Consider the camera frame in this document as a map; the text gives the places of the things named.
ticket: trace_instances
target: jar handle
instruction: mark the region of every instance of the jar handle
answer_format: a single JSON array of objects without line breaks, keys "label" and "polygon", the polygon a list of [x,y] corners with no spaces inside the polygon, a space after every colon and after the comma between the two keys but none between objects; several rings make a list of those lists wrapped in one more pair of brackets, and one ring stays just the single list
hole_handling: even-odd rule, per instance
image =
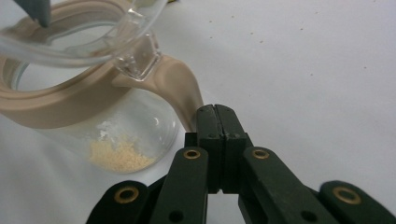
[{"label": "jar handle", "polygon": [[204,103],[194,74],[183,62],[162,56],[144,81],[120,74],[112,84],[156,93],[174,108],[186,132],[195,132],[195,113]]}]

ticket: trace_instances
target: white surface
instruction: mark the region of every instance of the white surface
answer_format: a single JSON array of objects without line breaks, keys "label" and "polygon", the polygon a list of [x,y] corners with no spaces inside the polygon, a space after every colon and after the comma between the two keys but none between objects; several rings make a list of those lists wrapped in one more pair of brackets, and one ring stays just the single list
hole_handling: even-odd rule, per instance
[{"label": "white surface", "polygon": [[[307,186],[339,179],[396,214],[396,2],[181,0],[154,24],[205,102],[235,110],[255,146]],[[176,149],[136,175],[96,169],[0,117],[0,222],[84,223],[112,185],[151,183]],[[236,198],[209,197],[208,224],[242,223]]]}]

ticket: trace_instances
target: pile of grains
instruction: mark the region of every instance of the pile of grains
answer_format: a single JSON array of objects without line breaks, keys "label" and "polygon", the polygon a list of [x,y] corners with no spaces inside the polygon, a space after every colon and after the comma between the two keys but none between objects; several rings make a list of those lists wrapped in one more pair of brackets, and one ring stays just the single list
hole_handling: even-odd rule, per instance
[{"label": "pile of grains", "polygon": [[135,172],[155,161],[138,153],[134,149],[134,142],[125,138],[121,138],[117,144],[109,138],[94,140],[91,141],[90,148],[92,163],[117,173]]}]

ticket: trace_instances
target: transparent lid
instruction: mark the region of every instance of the transparent lid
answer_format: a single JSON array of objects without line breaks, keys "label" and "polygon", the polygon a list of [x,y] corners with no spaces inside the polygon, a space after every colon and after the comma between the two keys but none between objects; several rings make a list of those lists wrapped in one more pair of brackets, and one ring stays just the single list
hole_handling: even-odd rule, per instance
[{"label": "transparent lid", "polygon": [[2,1],[0,54],[63,67],[93,65],[121,55],[166,4],[166,0],[31,0],[50,4],[45,24],[18,2],[26,4]]}]

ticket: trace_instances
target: transparent container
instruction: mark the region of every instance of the transparent container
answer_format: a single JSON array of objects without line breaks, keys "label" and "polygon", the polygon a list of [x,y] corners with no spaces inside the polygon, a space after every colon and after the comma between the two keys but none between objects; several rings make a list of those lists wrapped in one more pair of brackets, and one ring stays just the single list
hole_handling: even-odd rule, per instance
[{"label": "transparent container", "polygon": [[122,174],[159,160],[180,122],[194,131],[196,79],[149,30],[165,0],[32,0],[49,21],[16,2],[0,7],[4,116]]}]

